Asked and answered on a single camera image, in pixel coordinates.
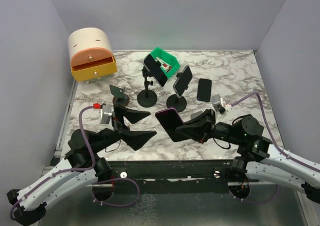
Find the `silver folding phone stand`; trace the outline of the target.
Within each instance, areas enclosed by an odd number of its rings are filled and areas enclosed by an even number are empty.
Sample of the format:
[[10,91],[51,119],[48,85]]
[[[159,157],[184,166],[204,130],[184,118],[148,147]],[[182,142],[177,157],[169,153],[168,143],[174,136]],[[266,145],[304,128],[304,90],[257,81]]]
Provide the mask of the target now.
[[193,120],[193,119],[197,118],[199,115],[201,115],[201,112],[192,113],[190,115],[190,119]]

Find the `brown round-base phone stand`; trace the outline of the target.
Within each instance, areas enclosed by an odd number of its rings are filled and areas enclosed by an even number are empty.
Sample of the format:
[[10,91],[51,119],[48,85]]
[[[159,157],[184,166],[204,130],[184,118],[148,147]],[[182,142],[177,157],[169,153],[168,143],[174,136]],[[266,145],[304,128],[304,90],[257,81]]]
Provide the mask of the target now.
[[110,92],[113,95],[112,103],[114,105],[127,106],[130,102],[129,96],[125,93],[125,90],[113,85],[109,86]]

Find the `pink-edged black phone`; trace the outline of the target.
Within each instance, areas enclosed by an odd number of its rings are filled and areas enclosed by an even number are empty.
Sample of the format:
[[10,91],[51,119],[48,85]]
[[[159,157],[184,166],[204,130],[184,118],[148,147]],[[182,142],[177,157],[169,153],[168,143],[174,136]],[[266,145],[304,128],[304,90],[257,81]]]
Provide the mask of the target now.
[[155,117],[173,142],[188,139],[185,135],[175,131],[177,127],[183,126],[184,122],[174,107],[156,112]]

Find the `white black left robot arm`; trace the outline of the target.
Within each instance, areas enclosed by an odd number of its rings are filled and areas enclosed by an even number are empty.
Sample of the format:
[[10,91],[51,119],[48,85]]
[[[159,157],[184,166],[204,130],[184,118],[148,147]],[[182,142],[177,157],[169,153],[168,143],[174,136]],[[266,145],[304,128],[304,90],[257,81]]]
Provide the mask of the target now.
[[[113,129],[99,132],[84,130],[83,113],[100,110],[104,124],[111,123]],[[156,131],[131,131],[125,125],[127,119],[135,124],[149,117],[150,112],[138,111],[121,105],[109,108],[106,104],[94,103],[81,109],[75,130],[68,142],[70,151],[47,174],[23,189],[12,189],[6,195],[12,205],[9,216],[20,225],[32,225],[42,219],[48,209],[72,192],[90,184],[114,184],[121,178],[114,176],[110,164],[98,153],[112,144],[123,141],[134,151],[142,148]]]

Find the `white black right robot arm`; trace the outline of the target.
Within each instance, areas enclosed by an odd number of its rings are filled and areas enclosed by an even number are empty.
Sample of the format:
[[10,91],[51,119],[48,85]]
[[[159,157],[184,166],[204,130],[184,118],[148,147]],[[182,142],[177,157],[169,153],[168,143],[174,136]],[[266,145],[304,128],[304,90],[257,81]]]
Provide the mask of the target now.
[[304,193],[315,203],[320,201],[320,165],[307,160],[263,136],[264,127],[252,116],[246,115],[234,124],[217,123],[213,110],[205,110],[175,129],[198,143],[219,139],[238,146],[230,166],[234,181],[263,180],[291,187]]

